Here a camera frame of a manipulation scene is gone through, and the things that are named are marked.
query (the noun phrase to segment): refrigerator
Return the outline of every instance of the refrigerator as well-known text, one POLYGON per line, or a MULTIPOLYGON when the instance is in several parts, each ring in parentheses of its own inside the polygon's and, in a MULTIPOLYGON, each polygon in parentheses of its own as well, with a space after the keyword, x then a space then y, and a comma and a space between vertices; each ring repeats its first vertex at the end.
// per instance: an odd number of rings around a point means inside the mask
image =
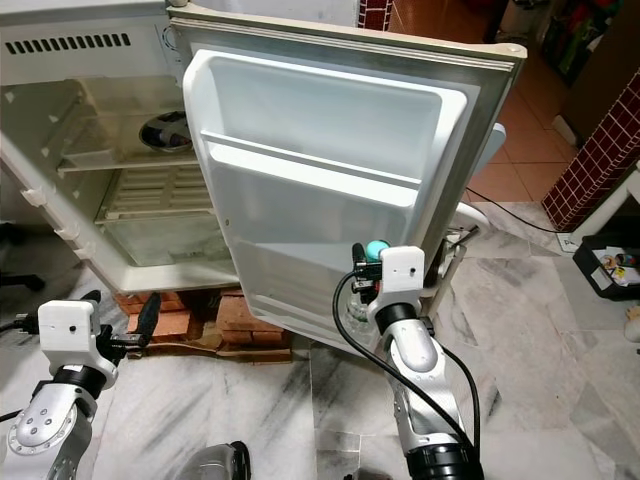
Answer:
POLYGON ((149 0, 0 3, 0 51, 3 169, 114 292, 240 281, 338 346, 351 245, 430 265, 526 58, 149 0), (140 141, 180 111, 192 149, 140 141))

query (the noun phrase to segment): black box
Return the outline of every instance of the black box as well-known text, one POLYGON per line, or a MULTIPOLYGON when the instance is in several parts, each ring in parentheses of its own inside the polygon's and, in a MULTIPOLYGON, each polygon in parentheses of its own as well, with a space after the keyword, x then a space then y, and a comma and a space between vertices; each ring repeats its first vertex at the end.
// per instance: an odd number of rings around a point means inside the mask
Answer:
POLYGON ((640 247, 640 237, 637 235, 607 233, 592 235, 582 239, 582 245, 573 254, 573 261, 589 281, 596 293, 602 298, 611 300, 640 300, 640 284, 630 284, 626 287, 614 282, 609 273, 602 267, 600 260, 593 253, 606 247, 637 249, 640 247))

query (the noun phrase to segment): cable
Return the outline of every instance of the cable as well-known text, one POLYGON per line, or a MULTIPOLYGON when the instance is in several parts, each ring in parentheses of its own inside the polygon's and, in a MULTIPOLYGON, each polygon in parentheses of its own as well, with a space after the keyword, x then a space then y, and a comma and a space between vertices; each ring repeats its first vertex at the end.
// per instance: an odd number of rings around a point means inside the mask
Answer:
POLYGON ((468 435, 460 427, 458 422, 451 417, 451 415, 449 415, 440 405, 436 403, 435 400, 433 400, 429 395, 427 395, 424 391, 422 391, 415 383, 413 383, 408 378, 404 377, 400 372, 398 372, 395 368, 393 368, 387 362, 384 362, 383 360, 378 358, 376 355, 369 352, 366 348, 364 348, 358 342, 356 342, 349 335, 349 333, 347 333, 345 328, 342 326, 342 322, 340 321, 339 307, 338 307, 339 301, 340 301, 340 293, 342 292, 342 289, 347 284, 347 282, 351 278, 355 277, 355 275, 356 275, 355 272, 347 273, 344 277, 342 277, 342 279, 340 279, 340 282, 338 282, 338 285, 336 286, 336 289, 333 292, 333 301, 331 305, 331 311, 333 313, 333 321, 335 322, 336 328, 338 329, 338 332, 340 332, 340 335, 342 335, 344 339, 347 341, 347 343, 351 345, 357 352, 362 354, 365 358, 367 358, 371 362, 375 363, 379 368, 381 368, 386 373, 391 375, 398 382, 400 382, 409 390, 411 390, 413 393, 415 393, 427 405, 429 405, 438 415, 440 415, 440 417, 442 417, 442 419, 451 427, 451 429, 456 433, 456 435, 458 435, 462 444, 465 447, 469 448, 470 451, 475 452, 476 448, 471 443, 471 440, 469 440, 468 435))
POLYGON ((464 376, 467 378, 467 382, 469 383, 469 389, 471 390, 471 402, 473 403, 473 444, 476 447, 478 458, 480 458, 480 399, 478 398, 478 387, 473 379, 473 375, 471 375, 471 372, 464 362, 451 352, 451 350, 443 345, 440 346, 442 347, 444 354, 458 364, 460 370, 462 370, 462 373, 464 373, 464 376))
POLYGON ((506 208, 504 208, 502 205, 500 205, 498 202, 491 200, 488 197, 485 197, 484 195, 479 194, 478 192, 474 192, 473 190, 471 190, 469 187, 467 187, 467 190, 469 190, 471 193, 473 193, 474 195, 478 195, 480 198, 486 200, 487 202, 493 203, 496 207, 498 207, 500 210, 504 210, 505 212, 507 212, 509 215, 511 215, 513 218, 520 220, 522 223, 529 225, 530 227, 533 228, 537 228, 538 230, 542 230, 543 232, 548 232, 548 233, 562 233, 562 232, 558 232, 557 230, 549 230, 548 228, 543 228, 543 227, 539 227, 538 225, 534 225, 533 223, 527 222, 524 218, 520 218, 519 216, 517 216, 515 213, 510 212, 509 210, 507 210, 506 208))
POLYGON ((15 412, 7 413, 5 415, 0 415, 0 423, 6 422, 7 420, 11 420, 12 418, 16 418, 21 411, 22 410, 16 410, 15 412))
POLYGON ((6 325, 0 325, 0 333, 8 332, 9 330, 14 330, 16 328, 20 328, 16 322, 7 323, 6 325))

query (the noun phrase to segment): black chair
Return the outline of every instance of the black chair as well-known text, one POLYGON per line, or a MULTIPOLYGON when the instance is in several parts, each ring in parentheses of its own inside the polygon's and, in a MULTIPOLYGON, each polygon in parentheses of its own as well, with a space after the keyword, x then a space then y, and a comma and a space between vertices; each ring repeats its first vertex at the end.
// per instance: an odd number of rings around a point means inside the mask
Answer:
MULTIPOLYGON (((25 233, 11 223, 0 224, 0 243, 5 240, 11 245, 22 245, 25 242, 25 233)), ((0 287, 23 285, 33 292, 45 287, 44 280, 37 275, 6 275, 0 270, 0 287)))

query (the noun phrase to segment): red tiled wall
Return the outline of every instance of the red tiled wall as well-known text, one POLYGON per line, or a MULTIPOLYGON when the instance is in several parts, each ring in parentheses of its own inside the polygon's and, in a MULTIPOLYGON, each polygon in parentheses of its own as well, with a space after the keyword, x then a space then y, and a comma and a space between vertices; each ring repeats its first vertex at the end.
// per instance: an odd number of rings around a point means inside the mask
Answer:
POLYGON ((542 200, 554 225, 572 231, 640 158, 640 70, 542 200))
POLYGON ((360 0, 358 27, 388 30, 393 0, 360 0))

